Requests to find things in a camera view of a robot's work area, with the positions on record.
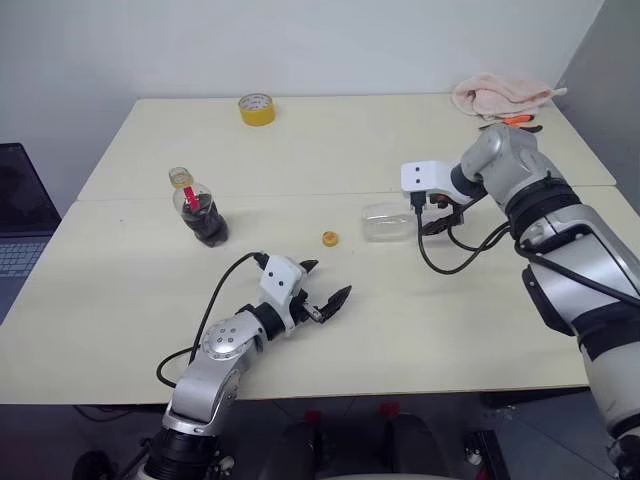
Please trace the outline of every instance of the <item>pink towel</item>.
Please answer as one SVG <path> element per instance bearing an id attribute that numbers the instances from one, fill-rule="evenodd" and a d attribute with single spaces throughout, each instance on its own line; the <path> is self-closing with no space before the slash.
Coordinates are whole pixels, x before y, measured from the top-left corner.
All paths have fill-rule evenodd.
<path id="1" fill-rule="evenodd" d="M 536 113 L 551 97 L 565 93 L 566 88 L 552 90 L 546 83 L 535 80 L 506 81 L 482 73 L 454 88 L 451 100 L 468 115 L 506 118 Z"/>

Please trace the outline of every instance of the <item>white table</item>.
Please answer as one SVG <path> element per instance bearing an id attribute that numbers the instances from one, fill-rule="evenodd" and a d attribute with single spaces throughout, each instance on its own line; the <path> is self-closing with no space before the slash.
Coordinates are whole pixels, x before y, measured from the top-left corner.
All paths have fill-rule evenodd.
<path id="1" fill-rule="evenodd" d="M 237 99 L 140 100 L 79 195 L 80 200 L 165 198 L 167 172 L 191 170 L 221 195 L 399 191 L 400 165 L 459 161 L 486 122 L 448 95 L 276 98 L 276 120 L 242 123 Z M 615 185 L 560 111 L 536 118 L 540 150 L 567 181 Z"/>
<path id="2" fill-rule="evenodd" d="M 638 217 L 615 187 L 576 191 L 640 252 Z M 0 402 L 166 402 L 157 362 L 192 342 L 226 266 L 255 249 L 319 259 L 313 300 L 348 283 L 353 293 L 325 325 L 277 341 L 245 377 L 242 398 L 585 384 L 575 339 L 543 324 L 508 239 L 452 277 L 430 271 L 413 239 L 364 241 L 362 206 L 400 198 L 220 197 L 231 238 L 215 249 L 193 239 L 167 198 L 75 203 L 0 326 Z M 477 241 L 502 221 L 485 199 L 460 236 Z M 327 229 L 340 234 L 334 248 L 321 244 Z M 427 248 L 443 265 L 464 256 L 445 240 Z M 250 264 L 234 273 L 213 318 L 255 302 L 258 276 Z"/>

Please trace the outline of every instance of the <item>masking tape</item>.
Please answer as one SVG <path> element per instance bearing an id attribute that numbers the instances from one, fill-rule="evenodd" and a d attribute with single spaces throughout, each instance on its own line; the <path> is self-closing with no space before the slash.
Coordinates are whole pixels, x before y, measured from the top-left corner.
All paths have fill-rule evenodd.
<path id="1" fill-rule="evenodd" d="M 276 109 L 273 100 L 264 93 L 250 93 L 238 102 L 240 115 L 247 125 L 261 127 L 267 125 L 276 118 Z"/>

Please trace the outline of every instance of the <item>robotic arm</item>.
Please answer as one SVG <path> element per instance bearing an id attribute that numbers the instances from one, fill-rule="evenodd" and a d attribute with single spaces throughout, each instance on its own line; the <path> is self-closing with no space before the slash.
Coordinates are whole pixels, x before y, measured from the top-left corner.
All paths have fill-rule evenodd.
<path id="1" fill-rule="evenodd" d="M 449 178 L 432 163 L 405 164 L 403 188 L 425 191 L 424 179 L 416 180 L 431 169 L 439 177 L 431 177 L 437 185 L 428 195 L 462 204 L 487 194 L 494 199 L 508 217 L 516 252 L 529 260 L 522 279 L 544 322 L 578 340 L 591 390 L 616 439 L 611 460 L 622 479 L 639 478 L 640 261 L 580 202 L 531 133 L 491 127 Z"/>
<path id="2" fill-rule="evenodd" d="M 167 406 L 162 430 L 153 439 L 137 479 L 201 480 L 218 450 L 218 436 L 235 400 L 240 378 L 268 345 L 311 318 L 324 323 L 346 301 L 351 286 L 333 294 L 322 308 L 307 302 L 301 288 L 316 260 L 300 264 L 287 257 L 255 255 L 264 270 L 257 307 L 246 305 L 211 326 L 202 337 Z"/>

